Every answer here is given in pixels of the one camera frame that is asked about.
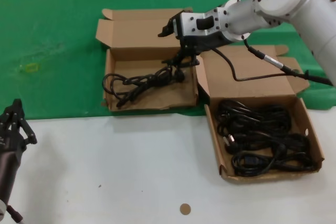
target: open cardboard box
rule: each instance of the open cardboard box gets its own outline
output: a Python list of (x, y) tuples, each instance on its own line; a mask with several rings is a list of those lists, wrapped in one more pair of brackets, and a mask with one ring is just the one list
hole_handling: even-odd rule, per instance
[[(180, 49), (174, 36), (159, 38), (168, 20), (182, 9), (109, 10), (104, 9), (105, 19), (100, 19), (96, 38), (107, 45), (105, 74), (118, 73), (127, 78), (154, 74), (165, 67), (162, 60), (173, 58)], [(104, 92), (110, 111), (165, 110), (197, 105), (197, 78), (195, 68), (183, 70), (185, 80), (165, 87), (152, 88), (134, 102), (118, 109), (118, 100)], [(107, 79), (107, 88), (112, 77)], [(134, 86), (114, 83), (116, 92), (125, 92)]]
[[(254, 46), (257, 50), (281, 61), (292, 69), (302, 72), (296, 59), (281, 57), (287, 53), (286, 46)], [(238, 78), (263, 76), (267, 74), (282, 73), (273, 65), (258, 59), (247, 51), (245, 46), (225, 46), (219, 50), (228, 57), (236, 70)], [(240, 182), (252, 182), (260, 180), (274, 180), (282, 178), (294, 178), (303, 174), (271, 170), (269, 173), (245, 178), (236, 176), (231, 166), (232, 155), (228, 154), (224, 147), (223, 138), (217, 133), (217, 122), (214, 113), (218, 103), (222, 99), (233, 99), (247, 106), (261, 106), (266, 104), (285, 105), (292, 118), (292, 132), (307, 134), (311, 141), (311, 155), (317, 163), (318, 172), (324, 160), (323, 153), (310, 121), (306, 106), (296, 94), (309, 86), (309, 82), (295, 77), (273, 77), (260, 80), (237, 82), (233, 79), (231, 69), (227, 62), (216, 53), (204, 52), (199, 57), (200, 65), (197, 66), (197, 78), (200, 86), (208, 93), (210, 104), (205, 106), (214, 149), (218, 163), (219, 174), (224, 179)], [(261, 150), (259, 154), (270, 155), (270, 150)]]

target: black cable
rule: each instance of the black cable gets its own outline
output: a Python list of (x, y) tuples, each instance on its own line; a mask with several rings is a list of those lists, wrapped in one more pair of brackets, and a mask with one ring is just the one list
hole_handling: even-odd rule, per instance
[(284, 135), (291, 129), (291, 118), (282, 105), (266, 105), (260, 108), (249, 108), (240, 102), (222, 100), (218, 104), (216, 119), (217, 131), (225, 136), (223, 130), (230, 134), (248, 131), (263, 131)]
[[(313, 82), (317, 82), (317, 83), (333, 86), (333, 84), (331, 83), (331, 81), (329, 79), (327, 79), (327, 78), (323, 78), (323, 77), (319, 77), (319, 76), (311, 76), (311, 75), (309, 75), (309, 71), (306, 71), (305, 73), (297, 73), (297, 72), (295, 72), (294, 70), (290, 69), (287, 66), (283, 66), (280, 69), (284, 73), (267, 74), (267, 75), (264, 75), (264, 76), (256, 76), (256, 77), (248, 77), (248, 78), (237, 78), (235, 67), (233, 66), (232, 62), (221, 51), (219, 51), (217, 48), (210, 47), (210, 46), (208, 46), (207, 44), (205, 44), (205, 43), (203, 43), (201, 41), (199, 43), (202, 44), (207, 49), (212, 50), (213, 52), (215, 52), (218, 55), (220, 55), (229, 64), (229, 66), (231, 68), (233, 79), (235, 81), (259, 80), (259, 79), (265, 79), (265, 78), (271, 78), (271, 77), (277, 77), (277, 76), (294, 76), (294, 77), (299, 77), (299, 78), (302, 78), (302, 79), (305, 79), (305, 80), (309, 80), (309, 81), (313, 81)], [(250, 51), (256, 57), (258, 57), (261, 60), (265, 59), (266, 55), (264, 53), (260, 52), (259, 50), (256, 50), (253, 47), (251, 47), (247, 43), (247, 40), (244, 40), (244, 44), (247, 47), (248, 51)]]
[[(258, 57), (259, 59), (261, 59), (261, 60), (264, 60), (264, 59), (267, 59), (267, 58), (270, 59), (270, 57), (267, 56), (266, 54), (264, 54), (263, 52), (260, 52), (259, 50), (256, 50), (253, 47), (251, 47), (248, 44), (246, 39), (244, 39), (244, 44), (247, 47), (247, 50), (249, 52), (251, 52), (253, 55), (255, 55), (256, 57)], [(302, 79), (305, 79), (305, 80), (308, 80), (308, 81), (313, 81), (313, 82), (333, 86), (333, 84), (331, 83), (331, 81), (329, 79), (319, 77), (319, 76), (311, 76), (311, 75), (309, 75), (309, 71), (306, 71), (305, 73), (297, 73), (296, 71), (292, 70), (291, 68), (289, 68), (289, 67), (287, 67), (283, 64), (280, 64), (280, 65), (275, 64), (275, 66), (281, 67), (280, 70), (288, 76), (299, 77), (299, 78), (302, 78)]]
[[(249, 108), (237, 101), (223, 100), (215, 118), (217, 133), (223, 136), (225, 150), (233, 155), (232, 167), (238, 176), (258, 176), (271, 169), (303, 172), (316, 168), (309, 154), (309, 139), (289, 133), (291, 117), (282, 105)], [(271, 150), (271, 156), (251, 153), (266, 148)]]
[(259, 80), (259, 79), (265, 79), (265, 78), (270, 78), (270, 77), (277, 77), (277, 76), (286, 76), (285, 73), (274, 73), (274, 74), (268, 74), (265, 76), (256, 76), (256, 77), (248, 77), (248, 78), (237, 78), (236, 76), (236, 70), (235, 67), (233, 66), (232, 62), (229, 60), (229, 58), (227, 58), (221, 51), (219, 51), (217, 48), (212, 48), (209, 47), (207, 44), (204, 44), (201, 42), (201, 44), (205, 47), (207, 47), (209, 50), (212, 50), (213, 52), (217, 53), (218, 55), (220, 55), (230, 66), (231, 68), (231, 72), (232, 72), (232, 76), (233, 79), (235, 81), (250, 81), (250, 80)]
[[(112, 80), (109, 85), (110, 89), (107, 89), (106, 80), (109, 77), (112, 77)], [(127, 78), (117, 73), (109, 73), (104, 76), (102, 87), (106, 93), (115, 96), (119, 100), (117, 108), (120, 108), (127, 102), (133, 102), (140, 94), (150, 88), (163, 87), (172, 82), (183, 82), (184, 78), (184, 73), (180, 68), (177, 68), (173, 74), (173, 67), (167, 66), (160, 69), (155, 74), (147, 74), (146, 76), (135, 76), (131, 78)], [(125, 86), (134, 85), (136, 87), (127, 92), (116, 92), (114, 90), (115, 81), (122, 81), (122, 84)]]
[(254, 177), (277, 169), (284, 172), (307, 172), (316, 169), (312, 158), (305, 152), (296, 152), (284, 157), (270, 157), (249, 152), (240, 152), (231, 159), (235, 174), (242, 177)]

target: robotic arm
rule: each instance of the robotic arm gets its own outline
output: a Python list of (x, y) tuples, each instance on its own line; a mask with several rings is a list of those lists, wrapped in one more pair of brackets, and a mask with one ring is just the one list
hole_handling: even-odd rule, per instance
[[(26, 133), (26, 139), (21, 136), (20, 128)], [(8, 205), (8, 201), (22, 154), (28, 144), (36, 143), (35, 133), (25, 120), (22, 102), (15, 99), (13, 104), (0, 114), (0, 221), (8, 211), (13, 219), (18, 220), (17, 223), (22, 223), (22, 217)]]
[(192, 56), (189, 66), (194, 66), (202, 51), (243, 41), (256, 30), (282, 22), (293, 25), (336, 86), (336, 0), (229, 0), (206, 13), (175, 15), (159, 37), (175, 33), (181, 42), (179, 55), (167, 63), (179, 64)]

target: white robotic arm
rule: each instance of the white robotic arm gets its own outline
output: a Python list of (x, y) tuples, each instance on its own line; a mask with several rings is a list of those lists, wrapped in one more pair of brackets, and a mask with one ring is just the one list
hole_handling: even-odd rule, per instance
[(336, 86), (336, 0), (229, 0), (206, 13), (177, 14), (159, 36), (174, 32), (182, 48), (198, 54), (282, 22), (293, 25)]

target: small brown circle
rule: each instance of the small brown circle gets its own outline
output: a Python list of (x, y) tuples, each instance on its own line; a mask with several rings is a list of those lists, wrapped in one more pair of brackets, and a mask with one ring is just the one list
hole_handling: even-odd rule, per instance
[(183, 215), (188, 215), (191, 212), (191, 207), (188, 204), (182, 204), (180, 206), (180, 212)]

